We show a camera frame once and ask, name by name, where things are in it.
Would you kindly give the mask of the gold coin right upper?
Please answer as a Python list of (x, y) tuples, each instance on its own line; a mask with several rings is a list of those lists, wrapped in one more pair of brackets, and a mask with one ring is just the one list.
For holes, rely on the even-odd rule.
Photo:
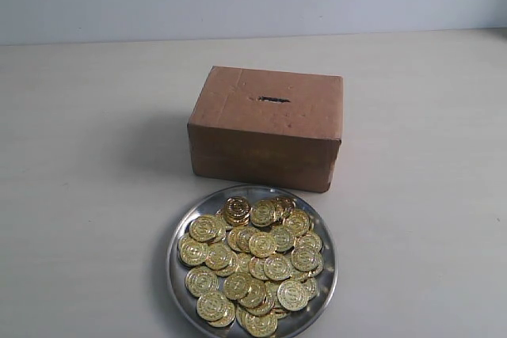
[(306, 234), (310, 229), (310, 224), (308, 214), (299, 208), (295, 208), (283, 221), (283, 226), (287, 227), (295, 237)]

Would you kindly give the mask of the gold coin lower left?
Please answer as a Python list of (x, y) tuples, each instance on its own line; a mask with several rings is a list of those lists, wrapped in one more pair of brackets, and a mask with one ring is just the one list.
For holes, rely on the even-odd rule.
[(210, 291), (217, 291), (219, 279), (217, 275), (206, 266), (192, 268), (185, 277), (185, 286), (189, 293), (199, 298)]

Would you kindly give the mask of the gold coin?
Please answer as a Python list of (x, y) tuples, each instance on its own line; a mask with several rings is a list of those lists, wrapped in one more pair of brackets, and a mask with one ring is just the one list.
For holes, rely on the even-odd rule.
[(278, 221), (280, 218), (279, 205), (270, 199), (257, 201), (250, 210), (250, 222), (254, 226), (265, 227)]
[(271, 233), (256, 232), (249, 239), (249, 250), (258, 258), (264, 259), (276, 251), (276, 240)]
[(269, 337), (275, 333), (278, 326), (278, 320), (273, 313), (255, 316), (246, 312), (242, 320), (246, 331), (253, 337)]
[(189, 235), (198, 242), (215, 239), (220, 232), (220, 223), (214, 215), (201, 215), (190, 222)]
[(179, 257), (189, 267), (201, 265), (208, 258), (208, 244), (194, 240), (185, 240), (179, 246)]
[(285, 280), (276, 292), (279, 303), (292, 312), (302, 310), (307, 306), (308, 294), (302, 283), (295, 280)]
[(275, 253), (265, 259), (263, 270), (269, 279), (282, 281), (291, 277), (292, 264), (285, 256)]
[(223, 282), (223, 293), (230, 300), (239, 300), (249, 293), (251, 280), (251, 275), (245, 272), (235, 272), (225, 278)]
[(209, 291), (197, 299), (196, 311), (202, 319), (213, 322), (223, 318), (230, 300), (220, 291)]
[(250, 203), (246, 198), (241, 196), (231, 197), (224, 204), (224, 218), (230, 224), (242, 224), (249, 219), (250, 208)]
[(189, 293), (199, 298), (210, 291), (217, 291), (219, 279), (217, 275), (206, 266), (192, 268), (185, 277), (185, 286)]
[(291, 262), (300, 272), (315, 270), (322, 261), (322, 254), (310, 246), (295, 248), (291, 253)]
[(295, 237), (306, 234), (310, 229), (310, 224), (308, 214), (299, 208), (295, 208), (283, 221), (283, 226), (287, 227)]

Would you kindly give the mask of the gold coin front right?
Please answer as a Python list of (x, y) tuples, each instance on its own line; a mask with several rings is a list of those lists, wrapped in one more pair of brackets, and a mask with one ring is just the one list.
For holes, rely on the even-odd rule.
[(279, 303), (292, 312), (302, 310), (307, 306), (308, 294), (302, 283), (295, 280), (285, 280), (276, 292)]

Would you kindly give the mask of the gold coin bottom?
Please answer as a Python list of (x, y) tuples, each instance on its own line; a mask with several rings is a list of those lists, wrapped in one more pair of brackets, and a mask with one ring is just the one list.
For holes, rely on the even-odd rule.
[(278, 320), (273, 313), (255, 316), (246, 312), (242, 320), (246, 331), (253, 337), (269, 337), (275, 333), (278, 326)]

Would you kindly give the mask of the gold coin top left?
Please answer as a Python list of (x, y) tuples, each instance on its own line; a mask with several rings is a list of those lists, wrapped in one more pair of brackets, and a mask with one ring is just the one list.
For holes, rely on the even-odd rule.
[(246, 198), (241, 196), (231, 197), (224, 204), (224, 218), (230, 224), (242, 224), (249, 219), (250, 208), (250, 203)]

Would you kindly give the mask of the round steel plate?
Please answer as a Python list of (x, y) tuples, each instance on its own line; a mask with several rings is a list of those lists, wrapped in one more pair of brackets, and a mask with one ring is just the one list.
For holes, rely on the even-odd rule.
[[(262, 199), (275, 201), (280, 208), (279, 220), (265, 227), (254, 226), (250, 222), (250, 217), (242, 224), (230, 224), (224, 218), (223, 207), (225, 202), (234, 196), (246, 198), (251, 207)], [(284, 219), (295, 208), (305, 211), (311, 223), (310, 229), (301, 237), (295, 237), (283, 226)], [(215, 239), (205, 242), (209, 248), (208, 258), (195, 267), (206, 266), (213, 270), (219, 279), (218, 291), (222, 293), (223, 282), (229, 275), (245, 272), (252, 277), (249, 293), (239, 300), (229, 299), (225, 316), (213, 322), (198, 316), (196, 311), (198, 298), (193, 297), (185, 286), (187, 273), (195, 267), (186, 266), (179, 257), (180, 244), (185, 240), (194, 240), (189, 235), (190, 222), (201, 215), (214, 215), (220, 223), (220, 232)], [(273, 235), (276, 240), (275, 253), (285, 256), (290, 262), (292, 251), (301, 246), (310, 246), (322, 254), (322, 261), (313, 271), (300, 272), (292, 265), (292, 275), (289, 279), (302, 283), (308, 294), (307, 306), (302, 310), (292, 312), (279, 303), (276, 292), (285, 280), (269, 279), (263, 270), (266, 258), (255, 257), (250, 252), (249, 239), (260, 231)], [(314, 324), (329, 305), (337, 285), (337, 259), (326, 224), (308, 202), (277, 188), (239, 185), (205, 196), (181, 217), (167, 248), (166, 282), (180, 314), (205, 336), (253, 337), (243, 326), (242, 318), (248, 312), (255, 316), (264, 316), (268, 313), (276, 315), (278, 326), (275, 333), (269, 337), (294, 337)]]

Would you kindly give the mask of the gold coin left upper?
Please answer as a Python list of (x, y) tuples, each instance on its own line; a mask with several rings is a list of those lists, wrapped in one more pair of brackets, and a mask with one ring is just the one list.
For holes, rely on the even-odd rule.
[(189, 235), (198, 242), (215, 239), (220, 232), (220, 223), (214, 215), (201, 215), (190, 222)]

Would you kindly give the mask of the gold coin right middle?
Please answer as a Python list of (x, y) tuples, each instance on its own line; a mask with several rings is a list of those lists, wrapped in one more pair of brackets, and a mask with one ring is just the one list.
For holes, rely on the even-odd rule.
[(295, 248), (291, 253), (291, 262), (300, 272), (315, 270), (322, 261), (322, 254), (310, 246)]

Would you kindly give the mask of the brown cardboard slotted box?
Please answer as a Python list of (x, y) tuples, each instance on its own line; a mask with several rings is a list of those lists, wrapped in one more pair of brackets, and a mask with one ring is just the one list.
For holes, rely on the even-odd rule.
[(187, 124), (193, 172), (327, 192), (343, 116), (341, 76), (214, 66)]

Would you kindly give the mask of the gold coin front left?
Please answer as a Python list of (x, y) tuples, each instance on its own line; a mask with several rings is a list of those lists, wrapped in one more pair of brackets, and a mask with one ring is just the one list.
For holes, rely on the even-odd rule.
[(220, 291), (209, 291), (197, 299), (196, 311), (202, 319), (213, 322), (223, 318), (230, 300)]

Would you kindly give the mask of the gold coin left middle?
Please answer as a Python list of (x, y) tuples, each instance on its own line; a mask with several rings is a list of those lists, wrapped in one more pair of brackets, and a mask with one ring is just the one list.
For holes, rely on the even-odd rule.
[(185, 240), (179, 246), (179, 257), (189, 267), (201, 265), (208, 258), (208, 244), (194, 240)]

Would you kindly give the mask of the gold coin top centre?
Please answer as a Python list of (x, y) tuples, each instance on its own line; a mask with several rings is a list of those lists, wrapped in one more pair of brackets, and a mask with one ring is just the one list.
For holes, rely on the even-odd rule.
[(265, 227), (278, 221), (280, 218), (279, 205), (270, 199), (257, 201), (250, 210), (250, 222), (254, 226)]

